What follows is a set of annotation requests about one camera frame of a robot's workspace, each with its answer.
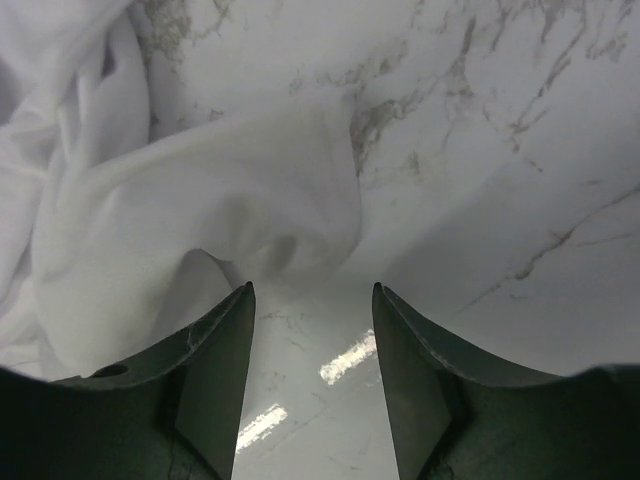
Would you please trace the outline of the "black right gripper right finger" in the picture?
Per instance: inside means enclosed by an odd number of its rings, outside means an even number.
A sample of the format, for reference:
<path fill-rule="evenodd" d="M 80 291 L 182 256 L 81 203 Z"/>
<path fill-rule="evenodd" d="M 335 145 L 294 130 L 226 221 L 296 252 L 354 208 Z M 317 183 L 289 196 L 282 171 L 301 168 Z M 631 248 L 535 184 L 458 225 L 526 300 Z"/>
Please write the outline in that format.
<path fill-rule="evenodd" d="M 403 479 L 635 479 L 639 369 L 562 377 L 491 354 L 376 284 L 372 317 Z"/>

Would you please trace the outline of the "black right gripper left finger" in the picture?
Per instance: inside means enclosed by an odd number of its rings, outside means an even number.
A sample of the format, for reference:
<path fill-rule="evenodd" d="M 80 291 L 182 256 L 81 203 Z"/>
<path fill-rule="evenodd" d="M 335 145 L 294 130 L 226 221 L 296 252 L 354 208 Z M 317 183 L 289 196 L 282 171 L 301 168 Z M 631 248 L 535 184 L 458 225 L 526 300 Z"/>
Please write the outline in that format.
<path fill-rule="evenodd" d="M 5 479 L 228 479 L 255 323 L 245 284 L 87 378 L 1 372 Z"/>

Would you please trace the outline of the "white t-shirt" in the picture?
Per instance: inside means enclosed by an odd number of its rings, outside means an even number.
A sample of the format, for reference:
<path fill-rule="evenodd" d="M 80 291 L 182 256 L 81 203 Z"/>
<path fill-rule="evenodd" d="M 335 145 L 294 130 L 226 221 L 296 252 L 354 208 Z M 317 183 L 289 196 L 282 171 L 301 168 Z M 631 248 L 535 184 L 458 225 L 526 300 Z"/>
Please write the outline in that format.
<path fill-rule="evenodd" d="M 224 265 L 278 297 L 356 246 L 340 91 L 157 141 L 124 1 L 1 5 L 1 364 L 87 377 L 206 313 Z"/>

